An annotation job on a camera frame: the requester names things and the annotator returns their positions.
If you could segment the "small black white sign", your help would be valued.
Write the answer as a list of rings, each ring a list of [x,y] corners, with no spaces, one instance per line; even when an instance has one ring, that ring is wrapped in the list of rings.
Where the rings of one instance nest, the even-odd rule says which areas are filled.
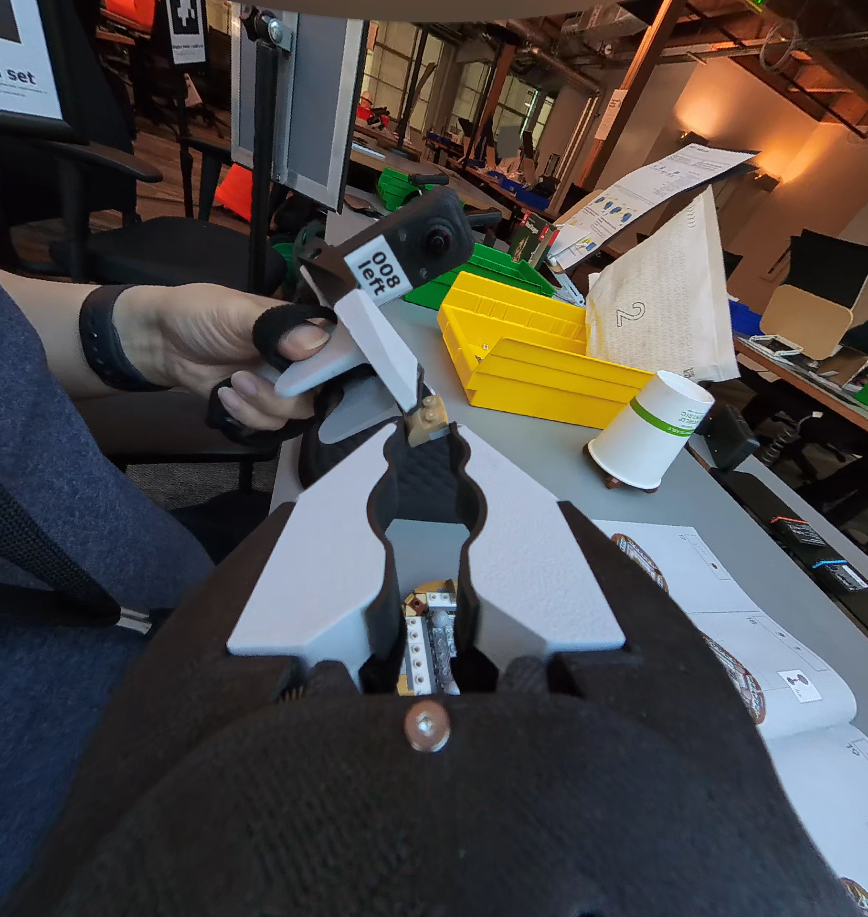
[[[173,63],[188,68],[207,62],[208,22],[204,1],[166,1]]]

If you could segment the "white paper cup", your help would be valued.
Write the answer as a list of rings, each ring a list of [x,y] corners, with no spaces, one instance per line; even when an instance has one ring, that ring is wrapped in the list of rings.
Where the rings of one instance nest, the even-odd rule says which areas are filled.
[[[612,475],[637,487],[654,487],[714,403],[699,384],[659,371],[591,440],[593,454]]]

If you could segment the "person's left forearm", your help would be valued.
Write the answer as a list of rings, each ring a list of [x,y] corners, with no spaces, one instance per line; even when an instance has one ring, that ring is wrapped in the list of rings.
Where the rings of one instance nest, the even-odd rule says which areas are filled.
[[[0,287],[31,323],[50,372],[73,400],[110,394],[87,365],[78,329],[81,306],[96,285],[30,278],[0,269]]]

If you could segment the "person's left hand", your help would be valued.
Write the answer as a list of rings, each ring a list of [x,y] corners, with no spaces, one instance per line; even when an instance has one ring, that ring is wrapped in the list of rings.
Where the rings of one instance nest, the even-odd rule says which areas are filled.
[[[113,325],[130,364],[151,384],[208,396],[252,431],[280,430],[311,418],[313,393],[283,398],[257,371],[265,363],[253,341],[263,313],[286,302],[214,284],[136,286],[122,292]]]

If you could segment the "person's blue sweater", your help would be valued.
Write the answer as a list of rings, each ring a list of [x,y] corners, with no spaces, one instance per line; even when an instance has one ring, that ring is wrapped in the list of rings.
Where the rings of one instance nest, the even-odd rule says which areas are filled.
[[[133,611],[171,608],[213,567],[199,541],[104,457],[0,285],[0,483]],[[44,590],[0,557],[0,586]],[[0,605],[0,903],[30,865],[139,633],[24,623]]]

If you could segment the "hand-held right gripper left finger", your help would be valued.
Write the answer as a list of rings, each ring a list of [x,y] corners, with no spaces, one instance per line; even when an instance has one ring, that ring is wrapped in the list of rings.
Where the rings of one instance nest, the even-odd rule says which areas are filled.
[[[385,659],[400,632],[394,576],[373,496],[394,483],[390,459],[405,444],[390,421],[308,487],[290,513],[227,640],[236,657],[294,657],[307,669],[340,662],[352,678]]]

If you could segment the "green plastic bin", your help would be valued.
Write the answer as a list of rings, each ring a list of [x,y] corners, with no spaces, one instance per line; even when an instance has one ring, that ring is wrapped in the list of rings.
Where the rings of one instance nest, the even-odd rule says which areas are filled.
[[[386,167],[376,185],[376,193],[385,212],[392,213],[435,186],[448,183],[446,176],[436,173],[405,173]]]
[[[463,271],[550,298],[555,295],[555,288],[526,262],[514,261],[509,254],[476,242],[469,261],[406,293],[405,302],[439,310],[452,284]]]

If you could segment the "white tag sign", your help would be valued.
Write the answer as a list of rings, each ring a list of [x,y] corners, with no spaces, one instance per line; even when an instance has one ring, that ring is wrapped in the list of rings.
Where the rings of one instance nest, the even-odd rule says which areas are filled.
[[[0,1],[0,117],[64,124],[40,2]]]

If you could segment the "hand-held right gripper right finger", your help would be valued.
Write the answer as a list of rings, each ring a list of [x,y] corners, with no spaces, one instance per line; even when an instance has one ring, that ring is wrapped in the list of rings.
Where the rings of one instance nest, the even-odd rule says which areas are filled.
[[[476,435],[449,433],[463,544],[454,638],[504,671],[521,657],[623,647],[625,635],[575,538],[573,510]]]

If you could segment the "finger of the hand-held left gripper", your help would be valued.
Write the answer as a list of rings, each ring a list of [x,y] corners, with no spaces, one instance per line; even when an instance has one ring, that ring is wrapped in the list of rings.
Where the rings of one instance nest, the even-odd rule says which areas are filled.
[[[318,441],[331,446],[379,425],[402,427],[405,416],[394,396],[376,374],[351,374],[326,384],[328,410],[318,427]]]
[[[423,372],[405,341],[361,289],[348,292],[333,311],[403,414],[413,414],[423,398]]]

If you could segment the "black stand pole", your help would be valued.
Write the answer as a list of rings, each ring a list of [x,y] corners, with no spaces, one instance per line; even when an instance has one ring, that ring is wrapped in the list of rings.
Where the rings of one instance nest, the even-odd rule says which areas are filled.
[[[290,34],[275,13],[258,7],[253,7],[246,14],[243,25],[255,48],[254,152],[247,285],[249,292],[263,294],[279,71],[283,55],[290,51]]]

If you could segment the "black box blue stripe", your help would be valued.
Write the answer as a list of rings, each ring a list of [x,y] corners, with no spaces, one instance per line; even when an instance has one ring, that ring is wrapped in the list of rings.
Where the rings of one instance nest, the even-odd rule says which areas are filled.
[[[810,571],[822,587],[839,598],[868,591],[868,581],[844,558],[820,560]]]

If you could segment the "tan lego piece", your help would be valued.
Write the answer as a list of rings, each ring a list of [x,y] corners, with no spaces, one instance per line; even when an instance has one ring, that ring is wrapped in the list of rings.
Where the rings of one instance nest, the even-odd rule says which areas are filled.
[[[405,440],[410,448],[417,448],[442,438],[450,432],[450,419],[440,395],[426,395],[416,410],[405,414]]]

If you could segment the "black clamp mount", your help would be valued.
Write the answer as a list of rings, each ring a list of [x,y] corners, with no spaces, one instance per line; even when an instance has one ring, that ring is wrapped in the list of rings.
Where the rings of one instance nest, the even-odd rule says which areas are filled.
[[[738,407],[715,403],[696,429],[705,442],[714,467],[734,471],[752,457],[761,444]]]

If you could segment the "grey tan lego model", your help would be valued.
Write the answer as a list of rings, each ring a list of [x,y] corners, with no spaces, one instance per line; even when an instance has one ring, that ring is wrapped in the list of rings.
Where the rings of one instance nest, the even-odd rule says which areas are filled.
[[[406,644],[396,685],[400,696],[461,693],[451,668],[457,656],[457,589],[456,579],[431,580],[405,596]]]

